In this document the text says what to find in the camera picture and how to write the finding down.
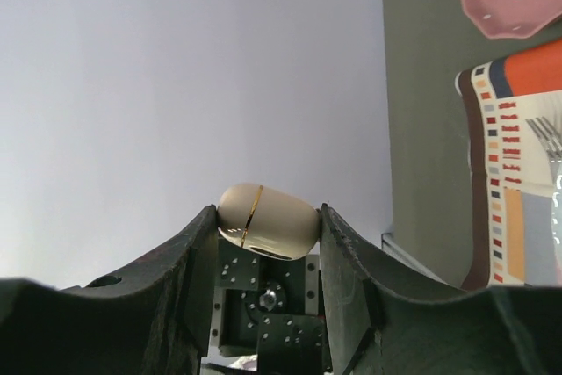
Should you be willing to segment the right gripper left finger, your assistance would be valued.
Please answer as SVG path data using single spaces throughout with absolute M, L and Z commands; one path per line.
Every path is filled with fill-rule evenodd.
M 3 374 L 197 374 L 218 257 L 206 206 L 178 234 L 88 285 L 1 281 Z

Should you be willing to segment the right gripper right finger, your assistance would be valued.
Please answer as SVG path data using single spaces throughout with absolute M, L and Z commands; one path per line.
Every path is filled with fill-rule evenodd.
M 366 241 L 329 206 L 321 283 L 337 374 L 558 374 L 561 291 L 465 292 Z

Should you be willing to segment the pink earbud charging case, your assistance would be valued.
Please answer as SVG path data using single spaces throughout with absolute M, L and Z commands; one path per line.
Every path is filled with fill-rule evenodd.
M 313 206 L 262 184 L 229 187 L 217 205 L 217 219 L 229 242 L 283 261 L 306 256 L 321 233 L 321 217 Z

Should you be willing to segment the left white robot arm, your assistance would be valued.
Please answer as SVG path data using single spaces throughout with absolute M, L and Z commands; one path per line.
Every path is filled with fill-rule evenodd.
M 282 261 L 219 241 L 211 346 L 259 374 L 332 371 L 318 255 Z

